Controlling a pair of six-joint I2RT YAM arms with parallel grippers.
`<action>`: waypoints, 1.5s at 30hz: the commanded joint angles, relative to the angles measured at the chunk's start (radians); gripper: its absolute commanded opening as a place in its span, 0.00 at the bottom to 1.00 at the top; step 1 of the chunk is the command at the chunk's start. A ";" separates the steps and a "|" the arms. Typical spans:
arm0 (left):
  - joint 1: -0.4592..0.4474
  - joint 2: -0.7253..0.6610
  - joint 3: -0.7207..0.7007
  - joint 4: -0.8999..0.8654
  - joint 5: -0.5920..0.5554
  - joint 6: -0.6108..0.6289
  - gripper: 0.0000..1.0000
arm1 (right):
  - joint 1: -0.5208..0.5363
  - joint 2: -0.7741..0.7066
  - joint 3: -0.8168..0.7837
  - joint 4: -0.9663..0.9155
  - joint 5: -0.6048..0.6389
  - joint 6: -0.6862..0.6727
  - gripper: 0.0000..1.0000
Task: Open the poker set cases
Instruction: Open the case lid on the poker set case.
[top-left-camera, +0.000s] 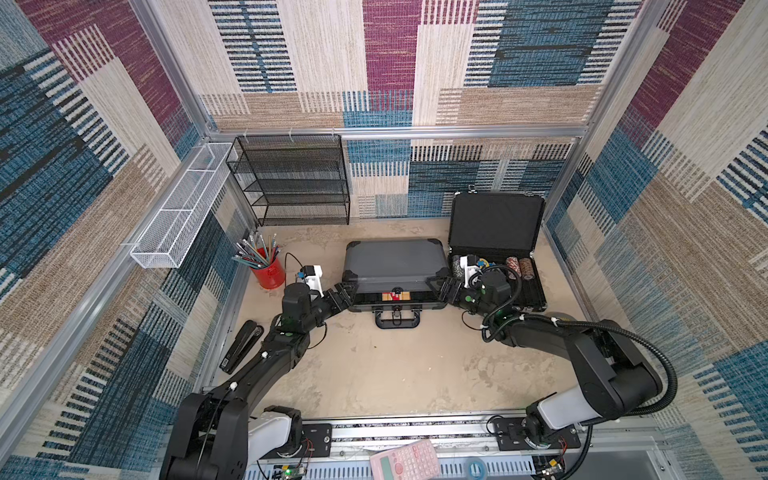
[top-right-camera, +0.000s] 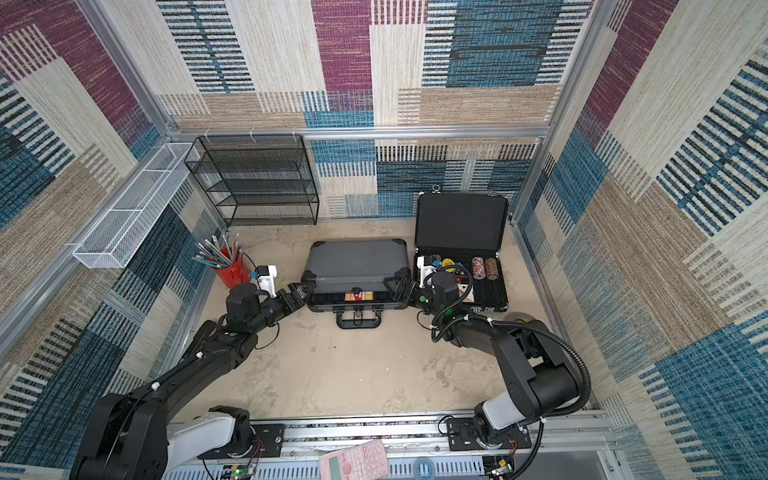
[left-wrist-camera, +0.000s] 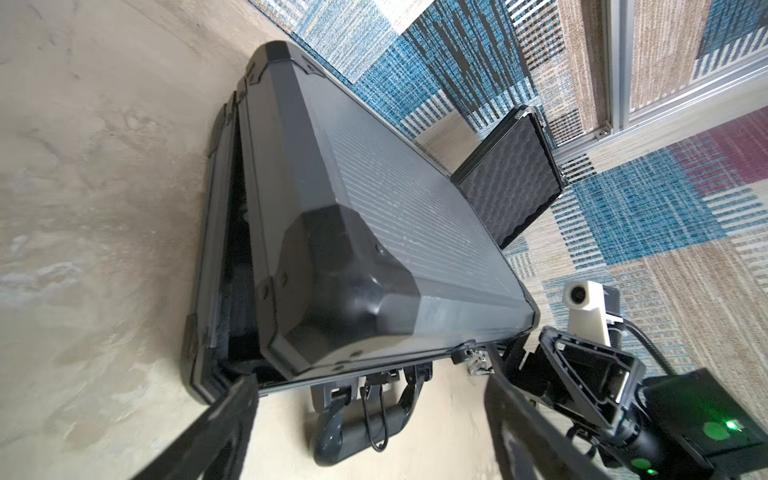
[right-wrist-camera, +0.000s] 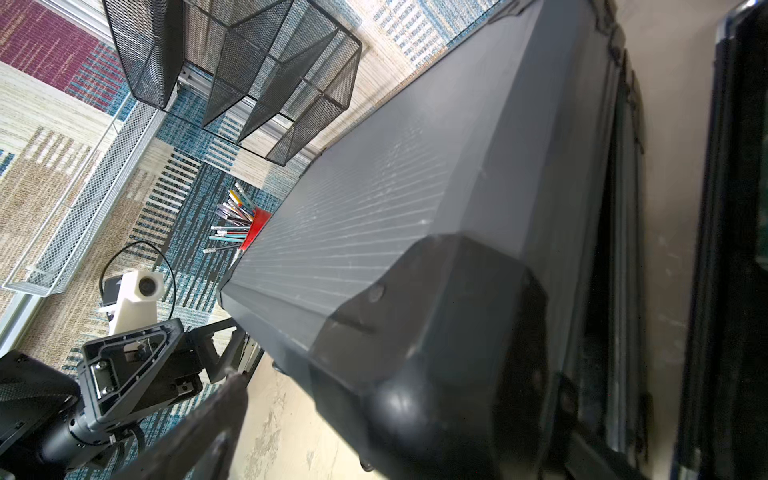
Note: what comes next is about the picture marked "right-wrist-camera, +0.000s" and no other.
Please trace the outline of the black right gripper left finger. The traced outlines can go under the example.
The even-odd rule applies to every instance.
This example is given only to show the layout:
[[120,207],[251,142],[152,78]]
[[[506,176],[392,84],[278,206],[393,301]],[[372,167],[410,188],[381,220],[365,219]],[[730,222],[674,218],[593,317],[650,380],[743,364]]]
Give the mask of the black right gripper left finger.
[[248,407],[248,377],[223,386],[115,479],[227,479]]

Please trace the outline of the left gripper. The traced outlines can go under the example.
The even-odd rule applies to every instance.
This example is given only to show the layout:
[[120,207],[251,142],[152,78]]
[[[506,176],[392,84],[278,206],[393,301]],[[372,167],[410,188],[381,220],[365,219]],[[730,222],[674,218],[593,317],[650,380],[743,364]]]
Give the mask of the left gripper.
[[[222,333],[230,336],[220,353]],[[203,370],[211,383],[239,370],[249,340],[232,318],[189,331],[172,319],[83,344],[77,427],[117,429],[194,398],[203,391]]]

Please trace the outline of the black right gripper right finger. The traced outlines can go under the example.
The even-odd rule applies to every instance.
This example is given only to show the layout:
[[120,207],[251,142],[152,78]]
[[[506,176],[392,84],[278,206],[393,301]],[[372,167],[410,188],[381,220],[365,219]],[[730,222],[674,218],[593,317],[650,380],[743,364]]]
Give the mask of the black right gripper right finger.
[[638,469],[627,462],[625,456],[610,449],[592,432],[583,429],[575,429],[570,433],[564,467],[573,479],[645,479]]

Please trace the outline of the black poker set case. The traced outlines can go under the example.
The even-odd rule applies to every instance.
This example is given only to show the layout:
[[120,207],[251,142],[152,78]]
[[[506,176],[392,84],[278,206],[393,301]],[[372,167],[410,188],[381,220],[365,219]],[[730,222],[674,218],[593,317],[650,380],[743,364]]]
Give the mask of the black poker set case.
[[767,475],[767,5],[721,21],[675,479]]

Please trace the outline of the grey poker set case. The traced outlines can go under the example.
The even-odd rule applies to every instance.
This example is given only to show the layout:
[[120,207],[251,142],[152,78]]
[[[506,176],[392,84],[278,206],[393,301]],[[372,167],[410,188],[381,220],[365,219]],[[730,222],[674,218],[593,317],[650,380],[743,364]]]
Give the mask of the grey poker set case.
[[391,479],[570,478],[619,110],[612,1],[510,1],[331,145],[222,307]]

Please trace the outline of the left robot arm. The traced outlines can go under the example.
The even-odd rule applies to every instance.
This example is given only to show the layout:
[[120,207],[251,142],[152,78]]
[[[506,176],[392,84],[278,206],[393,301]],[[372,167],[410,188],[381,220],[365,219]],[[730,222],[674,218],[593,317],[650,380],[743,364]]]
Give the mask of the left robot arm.
[[247,411],[246,332],[177,319],[83,346],[74,376],[17,350],[1,360],[1,474],[225,479]]

